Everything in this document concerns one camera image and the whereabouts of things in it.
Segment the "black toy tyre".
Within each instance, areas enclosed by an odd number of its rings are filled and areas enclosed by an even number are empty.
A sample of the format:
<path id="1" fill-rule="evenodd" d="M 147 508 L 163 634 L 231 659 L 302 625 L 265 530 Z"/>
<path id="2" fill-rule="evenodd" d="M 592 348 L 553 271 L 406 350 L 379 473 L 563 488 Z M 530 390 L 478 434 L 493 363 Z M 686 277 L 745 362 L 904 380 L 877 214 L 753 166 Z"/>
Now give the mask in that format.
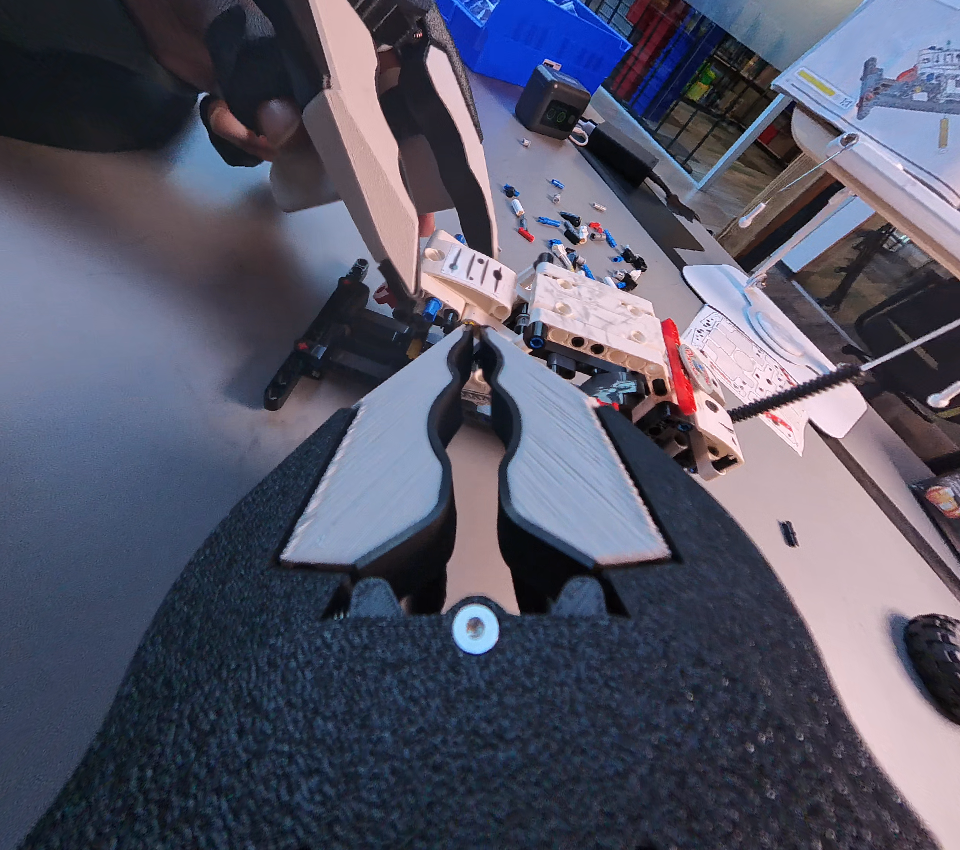
<path id="1" fill-rule="evenodd" d="M 905 627 L 904 644 L 938 709 L 959 724 L 959 621 L 938 614 L 916 616 Z"/>

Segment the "white sticker sheet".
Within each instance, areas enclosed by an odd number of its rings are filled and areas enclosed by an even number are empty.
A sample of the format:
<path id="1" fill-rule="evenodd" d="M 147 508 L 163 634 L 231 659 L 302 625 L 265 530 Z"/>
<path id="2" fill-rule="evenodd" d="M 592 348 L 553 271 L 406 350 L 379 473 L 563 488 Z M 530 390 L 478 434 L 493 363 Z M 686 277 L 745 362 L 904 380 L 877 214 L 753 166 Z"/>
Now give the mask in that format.
<path id="1" fill-rule="evenodd" d="M 741 404 L 797 384 L 774 357 L 710 306 L 702 306 L 680 339 L 702 355 L 719 382 Z M 755 420 L 763 422 L 798 456 L 803 454 L 809 413 L 799 403 L 765 412 Z"/>

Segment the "dark grey flat mat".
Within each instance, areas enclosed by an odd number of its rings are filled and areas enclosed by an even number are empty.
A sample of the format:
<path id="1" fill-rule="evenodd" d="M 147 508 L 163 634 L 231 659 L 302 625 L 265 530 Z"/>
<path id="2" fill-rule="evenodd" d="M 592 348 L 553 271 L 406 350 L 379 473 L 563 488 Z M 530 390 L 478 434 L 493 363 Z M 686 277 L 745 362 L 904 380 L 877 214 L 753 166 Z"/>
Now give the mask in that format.
<path id="1" fill-rule="evenodd" d="M 660 249 L 670 253 L 680 249 L 704 249 L 688 229 L 678 222 L 674 210 L 680 208 L 679 202 L 675 201 L 677 206 L 670 202 L 675 195 L 656 172 L 656 177 L 651 175 L 644 184 L 633 188 L 598 158 L 586 152 L 585 148 L 582 154 Z"/>

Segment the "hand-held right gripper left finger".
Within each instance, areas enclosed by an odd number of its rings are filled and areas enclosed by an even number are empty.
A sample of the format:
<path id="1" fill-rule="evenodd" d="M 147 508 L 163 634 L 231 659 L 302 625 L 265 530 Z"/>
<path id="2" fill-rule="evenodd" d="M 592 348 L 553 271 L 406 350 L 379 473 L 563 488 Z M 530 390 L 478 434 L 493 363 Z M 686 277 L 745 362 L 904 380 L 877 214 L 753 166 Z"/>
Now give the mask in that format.
<path id="1" fill-rule="evenodd" d="M 280 564 L 379 578 L 437 609 L 456 511 L 447 448 L 463 421 L 474 333 L 458 329 L 364 396 L 280 552 Z"/>

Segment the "stacked red and blue crates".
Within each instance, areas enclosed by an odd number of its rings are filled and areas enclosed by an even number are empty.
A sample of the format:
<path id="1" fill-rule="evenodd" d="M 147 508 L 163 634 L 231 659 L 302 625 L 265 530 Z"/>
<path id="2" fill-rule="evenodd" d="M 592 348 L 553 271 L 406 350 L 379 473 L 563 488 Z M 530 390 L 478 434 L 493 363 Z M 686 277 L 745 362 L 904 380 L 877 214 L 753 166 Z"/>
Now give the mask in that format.
<path id="1" fill-rule="evenodd" d="M 634 0 L 626 20 L 630 49 L 604 87 L 635 120 L 656 126 L 727 33 L 685 0 Z"/>

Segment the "white brick toy truck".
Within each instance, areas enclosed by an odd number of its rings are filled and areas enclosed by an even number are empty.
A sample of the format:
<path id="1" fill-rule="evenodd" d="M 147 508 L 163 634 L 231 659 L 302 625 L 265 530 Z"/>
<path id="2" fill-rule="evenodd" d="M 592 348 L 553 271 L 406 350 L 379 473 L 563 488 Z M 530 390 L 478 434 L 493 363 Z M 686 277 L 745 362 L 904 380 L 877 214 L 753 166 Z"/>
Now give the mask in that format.
<path id="1" fill-rule="evenodd" d="M 712 480 L 743 463 L 735 423 L 851 384 L 860 376 L 842 364 L 749 404 L 719 382 L 703 356 L 681 340 L 671 319 L 656 317 L 646 299 L 613 289 L 540 254 L 520 273 L 467 246 L 461 235 L 436 231 L 419 257 L 421 295 L 405 314 L 388 285 L 374 294 L 368 262 L 358 259 L 263 393 L 280 410 L 297 383 L 320 379 L 333 366 L 385 381 L 464 319 L 504 332 L 530 356 L 632 425 L 688 472 Z"/>

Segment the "toy truck set box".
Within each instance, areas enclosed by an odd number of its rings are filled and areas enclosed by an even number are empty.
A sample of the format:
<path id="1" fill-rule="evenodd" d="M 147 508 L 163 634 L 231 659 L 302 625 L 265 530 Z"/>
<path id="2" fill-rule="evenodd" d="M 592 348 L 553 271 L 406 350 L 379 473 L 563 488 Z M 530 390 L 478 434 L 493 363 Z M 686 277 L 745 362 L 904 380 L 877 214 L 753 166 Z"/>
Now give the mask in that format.
<path id="1" fill-rule="evenodd" d="M 910 489 L 959 556 L 959 469 L 910 484 Z"/>

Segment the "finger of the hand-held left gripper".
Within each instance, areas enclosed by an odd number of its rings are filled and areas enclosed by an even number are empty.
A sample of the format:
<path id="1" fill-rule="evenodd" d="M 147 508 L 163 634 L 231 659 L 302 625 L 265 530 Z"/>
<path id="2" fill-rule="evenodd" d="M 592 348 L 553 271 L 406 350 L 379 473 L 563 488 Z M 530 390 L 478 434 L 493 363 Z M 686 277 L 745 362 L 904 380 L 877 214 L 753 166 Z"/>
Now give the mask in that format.
<path id="1" fill-rule="evenodd" d="M 397 299 L 420 292 L 418 217 L 378 100 L 375 44 L 348 0 L 307 0 L 329 83 L 303 123 L 367 250 Z"/>
<path id="2" fill-rule="evenodd" d="M 430 46 L 423 55 L 427 137 L 440 180 L 452 198 L 467 244 L 498 256 L 498 225 L 483 143 L 448 55 Z"/>

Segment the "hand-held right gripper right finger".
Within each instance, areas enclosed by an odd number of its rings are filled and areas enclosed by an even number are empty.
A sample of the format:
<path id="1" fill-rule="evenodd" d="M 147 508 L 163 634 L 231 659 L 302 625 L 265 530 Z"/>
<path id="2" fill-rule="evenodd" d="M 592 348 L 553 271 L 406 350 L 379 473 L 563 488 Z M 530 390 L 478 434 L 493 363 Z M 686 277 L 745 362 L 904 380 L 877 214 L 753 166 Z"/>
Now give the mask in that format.
<path id="1" fill-rule="evenodd" d="M 605 611 L 610 574 L 670 563 L 667 538 L 595 400 L 492 329 L 480 364 L 505 449 L 497 541 L 520 612 L 549 613 L 579 578 L 596 582 Z"/>

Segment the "building instruction booklet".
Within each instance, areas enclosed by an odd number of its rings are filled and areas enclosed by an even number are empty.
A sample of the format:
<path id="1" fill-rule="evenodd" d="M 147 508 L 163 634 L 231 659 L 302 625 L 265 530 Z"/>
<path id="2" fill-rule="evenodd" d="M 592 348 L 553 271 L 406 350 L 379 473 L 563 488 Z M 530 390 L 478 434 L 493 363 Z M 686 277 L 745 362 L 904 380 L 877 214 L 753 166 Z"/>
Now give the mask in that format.
<path id="1" fill-rule="evenodd" d="M 958 207 L 959 0 L 867 0 L 774 87 Z"/>

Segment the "black power adapter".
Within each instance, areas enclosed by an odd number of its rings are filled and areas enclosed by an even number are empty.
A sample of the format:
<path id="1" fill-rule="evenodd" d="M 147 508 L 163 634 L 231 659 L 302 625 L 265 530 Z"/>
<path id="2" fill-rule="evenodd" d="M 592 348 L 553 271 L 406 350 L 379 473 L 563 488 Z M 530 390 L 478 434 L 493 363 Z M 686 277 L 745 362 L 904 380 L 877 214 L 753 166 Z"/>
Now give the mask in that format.
<path id="1" fill-rule="evenodd" d="M 638 188 L 651 175 L 656 177 L 659 157 L 611 122 L 594 124 L 587 133 L 585 151 L 618 174 L 627 184 Z"/>

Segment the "black device with green display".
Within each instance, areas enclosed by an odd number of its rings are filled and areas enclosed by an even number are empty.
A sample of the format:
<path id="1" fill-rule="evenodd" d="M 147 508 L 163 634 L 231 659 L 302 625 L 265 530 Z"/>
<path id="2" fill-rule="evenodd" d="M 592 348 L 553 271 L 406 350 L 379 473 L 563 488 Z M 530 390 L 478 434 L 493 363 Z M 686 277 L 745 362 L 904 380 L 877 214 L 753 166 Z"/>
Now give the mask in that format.
<path id="1" fill-rule="evenodd" d="M 570 137 L 592 95 L 578 79 L 542 63 L 534 68 L 513 112 L 528 130 L 562 140 Z"/>

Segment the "pile of small brick pieces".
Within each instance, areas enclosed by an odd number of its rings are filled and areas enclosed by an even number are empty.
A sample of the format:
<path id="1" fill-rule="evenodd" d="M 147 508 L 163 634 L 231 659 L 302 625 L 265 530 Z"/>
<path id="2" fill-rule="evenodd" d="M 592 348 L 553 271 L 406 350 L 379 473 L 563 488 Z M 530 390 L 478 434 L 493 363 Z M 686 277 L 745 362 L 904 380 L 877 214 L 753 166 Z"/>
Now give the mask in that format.
<path id="1" fill-rule="evenodd" d="M 570 142 L 535 137 L 512 125 L 487 144 L 494 196 L 507 234 L 508 263 L 549 251 L 557 264 L 592 275 L 615 290 L 643 292 L 645 248 L 640 226 L 599 172 Z"/>

